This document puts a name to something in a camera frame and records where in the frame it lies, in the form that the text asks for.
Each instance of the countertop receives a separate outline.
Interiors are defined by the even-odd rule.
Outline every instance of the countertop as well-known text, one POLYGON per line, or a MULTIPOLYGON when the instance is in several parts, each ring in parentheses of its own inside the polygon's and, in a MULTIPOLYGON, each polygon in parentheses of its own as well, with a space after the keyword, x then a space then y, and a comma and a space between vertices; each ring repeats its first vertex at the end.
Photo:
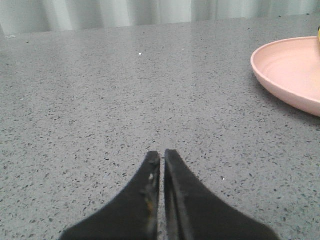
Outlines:
POLYGON ((268 93, 250 65, 258 47, 316 36, 319 24, 304 15, 1 39, 0 239, 58 239, 165 149, 280 239, 319 239, 320 118, 268 93))

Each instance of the white curtain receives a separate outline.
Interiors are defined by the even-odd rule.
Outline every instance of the white curtain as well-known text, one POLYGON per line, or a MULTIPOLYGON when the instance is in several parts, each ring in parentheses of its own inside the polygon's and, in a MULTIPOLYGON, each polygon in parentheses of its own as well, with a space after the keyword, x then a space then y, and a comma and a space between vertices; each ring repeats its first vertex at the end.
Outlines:
POLYGON ((0 34, 317 12, 320 0, 0 0, 0 34))

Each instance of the speckled surface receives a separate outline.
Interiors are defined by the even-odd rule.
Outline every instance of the speckled surface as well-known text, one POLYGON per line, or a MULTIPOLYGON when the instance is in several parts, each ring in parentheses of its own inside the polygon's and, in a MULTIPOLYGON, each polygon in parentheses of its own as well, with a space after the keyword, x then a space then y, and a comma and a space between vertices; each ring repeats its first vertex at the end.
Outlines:
MULTIPOLYGON (((282 240, 320 233, 320 118, 258 83, 250 56, 320 15, 17 35, 0 41, 0 239, 55 240, 146 153, 177 149, 282 240)), ((159 239, 166 239, 163 202, 159 239)))

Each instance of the pink bowl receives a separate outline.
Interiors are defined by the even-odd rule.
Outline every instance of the pink bowl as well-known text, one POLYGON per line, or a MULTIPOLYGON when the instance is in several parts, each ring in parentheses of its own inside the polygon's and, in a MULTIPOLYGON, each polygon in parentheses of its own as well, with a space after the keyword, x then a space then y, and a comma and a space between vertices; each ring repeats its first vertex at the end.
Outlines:
POLYGON ((285 103, 320 117, 320 44, 317 37, 271 42, 251 56, 265 89, 285 103))

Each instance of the gray speckled countertop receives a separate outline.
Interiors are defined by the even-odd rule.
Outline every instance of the gray speckled countertop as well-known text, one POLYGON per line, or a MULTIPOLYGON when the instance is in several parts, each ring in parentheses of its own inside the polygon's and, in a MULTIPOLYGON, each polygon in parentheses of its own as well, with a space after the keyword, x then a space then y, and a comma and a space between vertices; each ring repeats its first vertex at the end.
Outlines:
POLYGON ((250 65, 258 47, 316 36, 319 24, 305 15, 1 39, 0 239, 59 238, 148 151, 167 148, 282 240, 320 239, 320 118, 269 94, 250 65))

